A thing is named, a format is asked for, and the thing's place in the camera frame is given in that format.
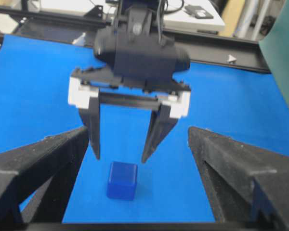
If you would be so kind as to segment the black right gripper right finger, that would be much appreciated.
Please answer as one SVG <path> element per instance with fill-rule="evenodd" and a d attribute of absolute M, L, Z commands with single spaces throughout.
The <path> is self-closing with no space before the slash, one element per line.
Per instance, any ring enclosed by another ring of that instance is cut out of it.
<path fill-rule="evenodd" d="M 216 221 L 289 231 L 289 156 L 197 127 L 187 134 Z"/>

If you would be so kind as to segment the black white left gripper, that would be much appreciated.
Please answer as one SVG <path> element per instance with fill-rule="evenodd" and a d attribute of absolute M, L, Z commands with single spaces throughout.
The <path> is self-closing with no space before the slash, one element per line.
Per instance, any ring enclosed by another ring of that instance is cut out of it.
<path fill-rule="evenodd" d="M 72 72 L 67 100 L 69 105 L 79 109 L 97 160 L 100 160 L 101 152 L 100 102 L 155 110 L 151 112 L 141 158 L 142 163 L 145 163 L 176 126 L 177 118 L 188 115 L 190 96 L 190 87 L 174 79 L 124 82 L 109 67 L 89 67 L 76 68 Z"/>

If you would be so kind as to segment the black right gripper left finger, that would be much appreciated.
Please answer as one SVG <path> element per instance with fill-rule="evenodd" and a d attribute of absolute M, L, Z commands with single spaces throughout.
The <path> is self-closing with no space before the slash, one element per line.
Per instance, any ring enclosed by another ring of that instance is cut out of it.
<path fill-rule="evenodd" d="M 0 225 L 62 222 L 89 143 L 86 127 L 0 154 Z"/>

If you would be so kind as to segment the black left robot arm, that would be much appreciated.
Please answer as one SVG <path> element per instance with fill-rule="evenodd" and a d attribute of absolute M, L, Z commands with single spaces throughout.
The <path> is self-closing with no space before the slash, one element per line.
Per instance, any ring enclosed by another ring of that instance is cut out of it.
<path fill-rule="evenodd" d="M 111 26 L 99 29 L 93 44 L 101 68 L 75 69 L 68 103 L 77 107 L 100 158 L 100 106 L 111 104 L 151 110 L 141 161 L 188 115 L 191 90 L 173 74 L 190 68 L 188 53 L 162 34 L 165 1 L 122 0 Z"/>

